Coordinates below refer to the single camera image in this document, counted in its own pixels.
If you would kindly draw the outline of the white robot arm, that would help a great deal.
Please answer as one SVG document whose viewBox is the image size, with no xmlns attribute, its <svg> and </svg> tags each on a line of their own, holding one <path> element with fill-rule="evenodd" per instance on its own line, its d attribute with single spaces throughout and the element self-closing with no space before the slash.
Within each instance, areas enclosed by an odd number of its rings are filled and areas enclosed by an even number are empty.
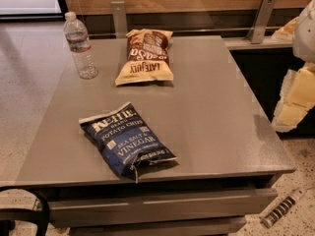
<svg viewBox="0 0 315 236">
<path fill-rule="evenodd" d="M 283 78 L 272 121 L 281 133 L 295 129 L 315 106 L 315 0 L 284 28 L 292 32 L 293 55 L 305 64 L 298 71 L 289 69 Z"/>
</svg>

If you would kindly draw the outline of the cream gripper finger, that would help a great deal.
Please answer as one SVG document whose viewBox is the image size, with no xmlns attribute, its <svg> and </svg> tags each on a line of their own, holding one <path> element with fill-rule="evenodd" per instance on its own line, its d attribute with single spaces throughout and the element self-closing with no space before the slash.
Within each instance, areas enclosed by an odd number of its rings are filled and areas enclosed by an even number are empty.
<svg viewBox="0 0 315 236">
<path fill-rule="evenodd" d="M 298 18 L 294 18 L 286 23 L 283 27 L 276 30 L 272 35 L 272 39 L 278 41 L 292 41 L 297 20 Z"/>
<path fill-rule="evenodd" d="M 315 106 L 315 64 L 306 62 L 298 71 L 289 69 L 283 78 L 273 128 L 280 133 L 297 127 Z"/>
</svg>

